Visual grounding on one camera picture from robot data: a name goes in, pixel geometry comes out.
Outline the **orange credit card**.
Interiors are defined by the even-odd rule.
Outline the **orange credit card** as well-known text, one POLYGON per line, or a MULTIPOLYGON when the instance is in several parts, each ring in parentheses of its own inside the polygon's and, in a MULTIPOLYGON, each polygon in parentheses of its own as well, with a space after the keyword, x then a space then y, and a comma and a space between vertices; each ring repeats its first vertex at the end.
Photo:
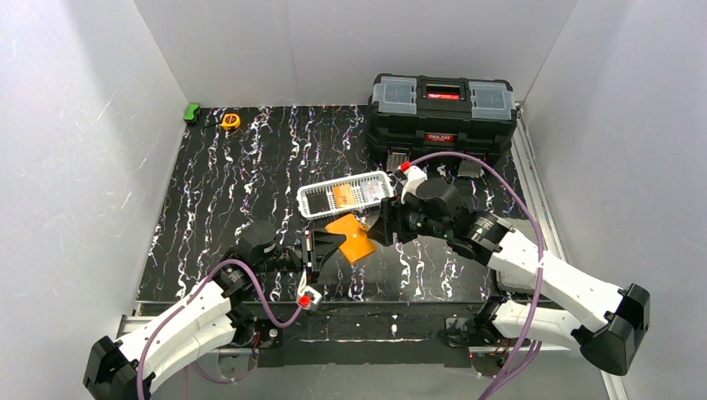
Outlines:
POLYGON ((332 194, 337 209, 349 208, 355 206, 357 203, 354 191, 349 183, 333 187, 332 194))

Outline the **white plastic basket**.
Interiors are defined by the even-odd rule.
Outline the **white plastic basket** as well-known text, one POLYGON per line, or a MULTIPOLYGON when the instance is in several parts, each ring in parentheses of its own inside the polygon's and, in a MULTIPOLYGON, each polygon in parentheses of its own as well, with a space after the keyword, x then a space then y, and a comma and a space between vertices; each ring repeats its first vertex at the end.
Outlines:
POLYGON ((387 173, 373 171, 303 186, 296 199, 300 215, 315 220, 375 208, 382 199, 394 195, 387 173))

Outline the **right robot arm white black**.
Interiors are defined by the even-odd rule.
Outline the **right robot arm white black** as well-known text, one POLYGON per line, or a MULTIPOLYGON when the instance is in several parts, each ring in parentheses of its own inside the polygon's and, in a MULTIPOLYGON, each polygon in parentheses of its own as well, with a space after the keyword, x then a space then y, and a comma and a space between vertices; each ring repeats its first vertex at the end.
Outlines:
POLYGON ((533 309, 493 298, 474 316, 474 331, 486 338, 525 336, 574 349, 598 369, 624 376, 649 331, 646 288, 620 287, 551 253, 539 255, 538 240, 491 212, 471 210, 442 178, 407 184, 402 195, 383 199, 368 236, 383 246, 419 236, 442 239, 459 256, 522 283, 535 285, 541 278, 541 295, 558 307, 533 309))

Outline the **orange leather card holder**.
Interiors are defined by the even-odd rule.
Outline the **orange leather card holder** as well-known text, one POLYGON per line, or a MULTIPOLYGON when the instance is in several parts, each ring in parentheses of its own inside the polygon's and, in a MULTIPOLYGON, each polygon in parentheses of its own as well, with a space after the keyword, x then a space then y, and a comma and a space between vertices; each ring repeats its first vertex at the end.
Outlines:
POLYGON ((374 242, 367 237, 366 227, 351 213, 327 224, 325 230, 345 235, 339 251, 350 264, 358 263, 376 251, 374 242))

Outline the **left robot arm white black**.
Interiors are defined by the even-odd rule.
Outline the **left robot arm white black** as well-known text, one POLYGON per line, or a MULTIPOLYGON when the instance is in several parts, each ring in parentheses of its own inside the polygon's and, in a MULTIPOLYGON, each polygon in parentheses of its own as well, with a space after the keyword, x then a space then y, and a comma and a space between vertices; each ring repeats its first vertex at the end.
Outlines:
POLYGON ((345 233, 307 231, 299 245, 278 241, 268 222, 253 222, 222 261, 167 311, 117 338, 91 347, 83 386, 95 399, 149 399, 174 373, 211 350, 241 340, 255 316, 243 306, 258 298, 276 331, 294 324, 303 310, 321 303, 313 287, 316 269, 343 244, 345 233), (300 282, 293 316, 280 321, 268 305, 258 273, 294 271, 300 282))

